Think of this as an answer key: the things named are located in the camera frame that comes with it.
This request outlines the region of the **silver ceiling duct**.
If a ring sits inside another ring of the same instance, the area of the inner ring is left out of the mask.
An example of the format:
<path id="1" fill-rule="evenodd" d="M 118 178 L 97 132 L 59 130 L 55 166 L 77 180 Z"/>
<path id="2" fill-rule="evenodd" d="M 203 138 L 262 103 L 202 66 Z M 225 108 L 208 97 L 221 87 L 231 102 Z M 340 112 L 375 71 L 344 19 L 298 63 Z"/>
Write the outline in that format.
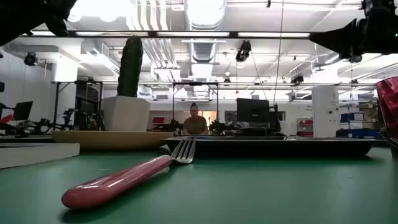
<path id="1" fill-rule="evenodd" d="M 187 29 L 221 30 L 226 14 L 226 2 L 227 0 L 183 0 Z M 215 56 L 215 43 L 191 43 L 189 47 L 194 61 L 198 63 L 208 63 Z"/>

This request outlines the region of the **fork with pink handle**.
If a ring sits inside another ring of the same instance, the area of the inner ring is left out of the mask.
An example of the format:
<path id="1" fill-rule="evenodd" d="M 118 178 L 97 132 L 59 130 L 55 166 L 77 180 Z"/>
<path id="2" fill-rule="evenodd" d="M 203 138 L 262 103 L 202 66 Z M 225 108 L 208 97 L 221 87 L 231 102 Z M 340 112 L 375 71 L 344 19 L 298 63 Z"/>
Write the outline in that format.
<path id="1" fill-rule="evenodd" d="M 127 169 L 72 187 L 62 195 L 61 201 L 64 206 L 73 210 L 99 207 L 172 164 L 192 163 L 195 146 L 195 139 L 182 139 L 171 155 L 155 157 Z"/>

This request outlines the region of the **black rectangular tray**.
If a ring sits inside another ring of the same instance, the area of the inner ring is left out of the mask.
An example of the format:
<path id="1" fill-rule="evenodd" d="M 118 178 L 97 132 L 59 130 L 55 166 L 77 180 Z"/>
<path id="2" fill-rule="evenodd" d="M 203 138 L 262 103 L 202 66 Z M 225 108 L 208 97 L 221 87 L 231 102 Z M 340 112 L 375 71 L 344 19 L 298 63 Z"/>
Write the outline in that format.
<path id="1" fill-rule="evenodd" d="M 180 141 L 192 139 L 197 158 L 361 157 L 377 143 L 376 139 L 283 136 L 180 136 L 164 141 L 173 151 Z"/>

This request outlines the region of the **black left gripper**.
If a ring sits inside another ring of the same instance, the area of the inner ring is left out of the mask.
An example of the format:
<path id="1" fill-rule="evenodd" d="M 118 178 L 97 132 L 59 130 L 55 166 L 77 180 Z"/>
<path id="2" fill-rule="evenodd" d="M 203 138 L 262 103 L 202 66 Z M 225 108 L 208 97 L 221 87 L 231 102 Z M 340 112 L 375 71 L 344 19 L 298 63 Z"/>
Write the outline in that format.
<path id="1" fill-rule="evenodd" d="M 57 37 L 67 37 L 65 21 L 76 0 L 0 0 L 0 46 L 42 24 Z"/>

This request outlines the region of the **black metal stand frame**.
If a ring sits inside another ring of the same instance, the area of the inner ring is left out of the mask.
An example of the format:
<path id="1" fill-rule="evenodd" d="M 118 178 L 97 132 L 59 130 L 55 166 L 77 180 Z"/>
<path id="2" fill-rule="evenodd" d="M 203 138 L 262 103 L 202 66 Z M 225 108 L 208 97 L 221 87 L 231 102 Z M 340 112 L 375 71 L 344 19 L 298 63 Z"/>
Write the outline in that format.
<path id="1" fill-rule="evenodd" d="M 74 82 L 52 82 L 55 84 L 55 106 L 53 121 L 50 127 L 53 130 L 104 130 L 103 123 L 103 90 L 104 83 L 100 81 L 77 80 Z M 61 91 L 66 87 L 74 86 L 75 105 L 58 111 L 58 101 Z"/>

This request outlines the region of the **green cactus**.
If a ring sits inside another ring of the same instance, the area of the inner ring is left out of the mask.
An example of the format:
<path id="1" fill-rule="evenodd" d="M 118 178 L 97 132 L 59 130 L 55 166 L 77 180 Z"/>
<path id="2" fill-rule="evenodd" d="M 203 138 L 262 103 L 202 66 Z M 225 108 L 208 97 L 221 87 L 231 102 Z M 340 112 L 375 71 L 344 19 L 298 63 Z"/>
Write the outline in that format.
<path id="1" fill-rule="evenodd" d="M 137 97 L 143 53 L 141 38 L 136 35 L 129 37 L 122 51 L 118 96 Z"/>

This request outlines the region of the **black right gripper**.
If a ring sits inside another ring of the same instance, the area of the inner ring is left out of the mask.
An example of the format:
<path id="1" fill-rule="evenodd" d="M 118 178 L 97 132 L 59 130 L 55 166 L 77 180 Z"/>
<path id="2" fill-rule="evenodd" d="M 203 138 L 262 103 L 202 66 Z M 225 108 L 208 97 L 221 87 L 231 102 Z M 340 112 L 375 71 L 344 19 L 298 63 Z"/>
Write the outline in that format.
<path id="1" fill-rule="evenodd" d="M 340 55 L 350 58 L 361 53 L 398 54 L 398 15 L 394 0 L 362 0 L 364 19 L 357 19 L 340 29 L 311 33 L 309 40 Z"/>

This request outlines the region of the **blue storage bins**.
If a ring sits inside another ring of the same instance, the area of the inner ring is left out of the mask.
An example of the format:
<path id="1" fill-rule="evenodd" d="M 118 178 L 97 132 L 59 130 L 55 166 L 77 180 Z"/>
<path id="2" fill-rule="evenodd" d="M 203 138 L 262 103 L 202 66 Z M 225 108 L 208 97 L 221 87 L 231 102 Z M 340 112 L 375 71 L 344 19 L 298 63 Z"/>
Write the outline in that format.
<path id="1" fill-rule="evenodd" d="M 378 129 L 340 129 L 336 131 L 338 138 L 380 138 Z"/>

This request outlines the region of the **small black monitor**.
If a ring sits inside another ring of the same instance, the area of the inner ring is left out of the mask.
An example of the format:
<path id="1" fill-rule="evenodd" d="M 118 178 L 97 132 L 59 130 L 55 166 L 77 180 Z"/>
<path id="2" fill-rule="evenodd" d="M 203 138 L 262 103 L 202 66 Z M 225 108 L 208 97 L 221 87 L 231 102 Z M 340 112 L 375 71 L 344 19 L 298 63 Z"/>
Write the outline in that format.
<path id="1" fill-rule="evenodd" d="M 13 118 L 15 121 L 29 119 L 30 111 L 32 109 L 33 101 L 26 101 L 17 103 L 13 108 Z"/>

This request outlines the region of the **white pillar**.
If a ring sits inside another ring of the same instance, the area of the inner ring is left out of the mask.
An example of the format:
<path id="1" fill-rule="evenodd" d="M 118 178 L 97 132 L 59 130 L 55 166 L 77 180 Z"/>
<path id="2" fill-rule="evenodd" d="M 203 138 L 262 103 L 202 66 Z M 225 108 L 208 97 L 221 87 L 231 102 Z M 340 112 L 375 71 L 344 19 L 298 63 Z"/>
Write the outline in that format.
<path id="1" fill-rule="evenodd" d="M 313 136 L 334 138 L 340 129 L 339 93 L 337 86 L 312 89 Z"/>

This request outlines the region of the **white flat board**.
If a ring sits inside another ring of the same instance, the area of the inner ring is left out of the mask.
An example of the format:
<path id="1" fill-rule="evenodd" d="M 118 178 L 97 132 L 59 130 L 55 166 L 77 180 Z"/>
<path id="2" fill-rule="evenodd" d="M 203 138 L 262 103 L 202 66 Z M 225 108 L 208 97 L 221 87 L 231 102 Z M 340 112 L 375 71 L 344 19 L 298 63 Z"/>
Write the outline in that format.
<path id="1" fill-rule="evenodd" d="M 79 143 L 0 143 L 0 169 L 65 159 L 79 154 Z"/>

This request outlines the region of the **white plant pot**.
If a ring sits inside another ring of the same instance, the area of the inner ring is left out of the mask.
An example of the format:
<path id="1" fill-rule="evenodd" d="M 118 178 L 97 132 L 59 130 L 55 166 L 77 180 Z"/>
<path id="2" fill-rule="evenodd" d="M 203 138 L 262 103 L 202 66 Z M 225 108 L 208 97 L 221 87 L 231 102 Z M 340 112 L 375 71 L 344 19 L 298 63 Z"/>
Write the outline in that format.
<path id="1" fill-rule="evenodd" d="M 142 98 L 114 96 L 103 100 L 107 131 L 146 131 L 150 103 Z"/>

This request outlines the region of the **green table mat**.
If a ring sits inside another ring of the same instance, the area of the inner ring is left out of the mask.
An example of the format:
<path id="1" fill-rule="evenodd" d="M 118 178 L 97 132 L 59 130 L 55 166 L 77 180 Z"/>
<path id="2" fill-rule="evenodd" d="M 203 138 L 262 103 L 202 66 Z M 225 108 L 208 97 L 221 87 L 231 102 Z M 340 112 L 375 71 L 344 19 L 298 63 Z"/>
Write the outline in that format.
<path id="1" fill-rule="evenodd" d="M 0 224 L 398 224 L 398 161 L 360 158 L 198 159 L 109 204 L 63 206 L 69 188 L 155 157 L 86 153 L 0 170 Z"/>

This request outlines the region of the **person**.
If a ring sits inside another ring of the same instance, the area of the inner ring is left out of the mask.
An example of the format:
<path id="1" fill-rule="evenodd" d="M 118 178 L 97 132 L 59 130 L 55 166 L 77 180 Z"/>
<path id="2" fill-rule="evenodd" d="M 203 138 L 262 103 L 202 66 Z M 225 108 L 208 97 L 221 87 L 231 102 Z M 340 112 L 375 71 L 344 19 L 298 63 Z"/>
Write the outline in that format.
<path id="1" fill-rule="evenodd" d="M 183 123 L 184 135 L 206 135 L 209 133 L 206 119 L 198 114 L 198 106 L 192 103 L 190 106 L 190 117 Z"/>

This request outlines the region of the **tan round plate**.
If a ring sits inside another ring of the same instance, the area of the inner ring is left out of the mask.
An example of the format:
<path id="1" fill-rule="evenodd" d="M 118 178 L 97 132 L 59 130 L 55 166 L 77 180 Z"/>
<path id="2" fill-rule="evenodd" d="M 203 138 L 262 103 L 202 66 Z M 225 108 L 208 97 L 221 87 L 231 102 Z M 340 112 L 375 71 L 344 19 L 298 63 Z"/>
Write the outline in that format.
<path id="1" fill-rule="evenodd" d="M 53 131 L 57 143 L 78 143 L 82 150 L 133 151 L 163 146 L 173 132 Z"/>

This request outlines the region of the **red faceted cup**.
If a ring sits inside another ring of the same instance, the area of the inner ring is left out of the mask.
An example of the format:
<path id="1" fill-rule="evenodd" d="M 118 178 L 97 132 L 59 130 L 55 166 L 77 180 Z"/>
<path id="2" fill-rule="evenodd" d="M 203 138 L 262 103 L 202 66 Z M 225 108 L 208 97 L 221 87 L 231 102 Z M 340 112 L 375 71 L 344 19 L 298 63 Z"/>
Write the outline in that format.
<path id="1" fill-rule="evenodd" d="M 376 83 L 387 140 L 398 148 L 398 76 Z"/>

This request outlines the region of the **black overhead light bar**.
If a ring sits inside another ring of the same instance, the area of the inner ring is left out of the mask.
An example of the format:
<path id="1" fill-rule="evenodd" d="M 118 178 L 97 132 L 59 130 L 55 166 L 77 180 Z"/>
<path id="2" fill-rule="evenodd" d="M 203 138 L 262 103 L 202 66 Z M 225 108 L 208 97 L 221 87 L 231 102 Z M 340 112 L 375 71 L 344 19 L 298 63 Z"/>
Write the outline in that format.
<path id="1" fill-rule="evenodd" d="M 308 39 L 308 32 L 238 32 L 189 30 L 70 30 L 68 37 L 127 38 L 136 35 L 150 39 Z"/>

